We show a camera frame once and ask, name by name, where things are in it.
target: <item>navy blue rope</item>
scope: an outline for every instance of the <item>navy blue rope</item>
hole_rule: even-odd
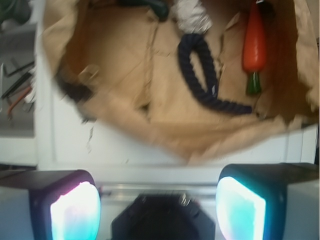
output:
[[[200,58],[207,85],[205,91],[199,83],[190,60],[191,51],[195,50]],[[218,96],[218,79],[214,67],[214,60],[204,37],[197,33],[182,36],[178,46],[179,64],[186,83],[193,96],[204,106],[230,114],[250,114],[252,107],[236,102],[222,101]]]

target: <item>white surface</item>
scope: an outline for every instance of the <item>white surface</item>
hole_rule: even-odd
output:
[[[39,169],[86,169],[99,182],[212,183],[229,163],[313,163],[317,128],[275,136],[254,147],[197,166],[137,141],[99,121],[82,124],[75,104],[57,89],[48,69],[39,24],[35,131]]]

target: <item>white table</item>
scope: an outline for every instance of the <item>white table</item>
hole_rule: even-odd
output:
[[[38,22],[36,43],[37,102],[34,138],[1,138],[0,163],[38,166],[39,170],[85,169],[99,186],[110,183],[215,184],[229,163],[280,163],[315,160],[317,126],[271,137],[253,147],[212,159],[197,166],[186,165],[179,157],[149,146],[99,121],[82,124],[75,104],[54,84],[42,48],[44,0],[34,0]],[[126,201],[102,198],[101,226],[127,205]],[[203,207],[215,217],[214,199]],[[98,239],[110,237],[101,227]]]

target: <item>rope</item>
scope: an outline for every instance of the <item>rope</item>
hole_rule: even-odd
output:
[[[207,91],[200,85],[190,61],[191,51],[195,50],[202,64]],[[222,101],[218,96],[218,79],[214,68],[214,60],[204,37],[197,33],[182,36],[178,46],[178,58],[180,69],[193,96],[204,106],[230,114],[251,114],[252,107],[236,102]]]

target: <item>crumpled paper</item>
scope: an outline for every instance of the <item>crumpled paper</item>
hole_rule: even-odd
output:
[[[212,21],[199,0],[175,0],[171,11],[179,29],[185,34],[204,34],[212,26]]]

